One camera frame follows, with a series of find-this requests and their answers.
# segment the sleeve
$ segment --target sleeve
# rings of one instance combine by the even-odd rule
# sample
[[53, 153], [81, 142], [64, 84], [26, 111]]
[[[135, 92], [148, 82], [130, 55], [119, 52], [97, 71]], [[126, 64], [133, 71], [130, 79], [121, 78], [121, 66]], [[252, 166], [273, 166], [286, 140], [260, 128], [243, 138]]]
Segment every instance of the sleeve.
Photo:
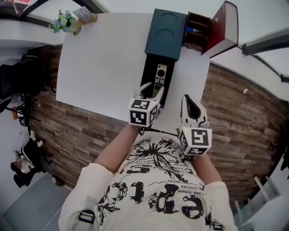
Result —
[[206, 185], [210, 206], [212, 207], [214, 230], [238, 231], [234, 224], [229, 205], [229, 194], [224, 182], [213, 182]]
[[60, 231], [70, 230], [80, 212], [88, 209], [88, 203], [102, 198], [112, 176], [109, 170], [96, 163], [82, 169], [75, 188], [62, 206], [58, 220]]

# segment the desk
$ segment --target desk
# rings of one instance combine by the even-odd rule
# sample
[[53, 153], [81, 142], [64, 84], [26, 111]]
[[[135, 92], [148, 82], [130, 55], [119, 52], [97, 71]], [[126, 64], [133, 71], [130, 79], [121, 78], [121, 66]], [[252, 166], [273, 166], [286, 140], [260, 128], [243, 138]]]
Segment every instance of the desk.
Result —
[[[128, 102], [140, 86], [152, 14], [99, 14], [79, 35], [66, 34], [58, 69], [56, 100], [128, 121]], [[176, 134], [181, 99], [201, 100], [210, 59], [182, 48], [165, 107], [152, 128]]]

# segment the paper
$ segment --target paper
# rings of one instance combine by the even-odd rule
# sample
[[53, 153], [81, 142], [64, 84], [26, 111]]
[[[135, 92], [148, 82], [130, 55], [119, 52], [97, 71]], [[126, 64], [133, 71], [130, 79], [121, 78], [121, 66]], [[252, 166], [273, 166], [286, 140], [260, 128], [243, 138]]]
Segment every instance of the paper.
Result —
[[72, 11], [72, 13], [74, 13], [85, 24], [95, 22], [95, 18], [93, 17], [92, 13], [90, 13], [85, 6]]

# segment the floor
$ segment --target floor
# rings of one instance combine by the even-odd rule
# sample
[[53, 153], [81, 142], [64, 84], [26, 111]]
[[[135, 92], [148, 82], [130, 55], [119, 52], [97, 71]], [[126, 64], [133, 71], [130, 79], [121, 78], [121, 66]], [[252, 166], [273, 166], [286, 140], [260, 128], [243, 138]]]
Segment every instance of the floor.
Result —
[[[54, 89], [61, 48], [46, 46], [30, 51], [48, 66], [49, 84]], [[37, 98], [30, 111], [42, 121], [31, 120], [32, 130], [87, 164], [93, 162], [126, 125], [124, 121], [58, 102], [49, 87]], [[263, 180], [274, 164], [276, 150], [269, 145], [278, 139], [279, 125], [289, 117], [288, 103], [215, 65], [210, 65], [201, 102], [213, 129], [210, 158], [228, 187], [230, 203], [236, 199], [243, 202], [258, 190], [254, 177]], [[43, 148], [54, 155], [48, 171], [59, 175], [73, 188], [84, 164], [51, 142], [46, 142]]]

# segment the small vase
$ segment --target small vase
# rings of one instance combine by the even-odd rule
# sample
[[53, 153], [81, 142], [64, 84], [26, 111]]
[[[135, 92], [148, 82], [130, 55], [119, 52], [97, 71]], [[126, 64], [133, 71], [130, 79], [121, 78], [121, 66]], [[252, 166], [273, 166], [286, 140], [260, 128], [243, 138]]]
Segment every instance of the small vase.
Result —
[[74, 35], [78, 35], [81, 31], [82, 23], [77, 20], [75, 23], [71, 24], [68, 28], [68, 32], [72, 32]]

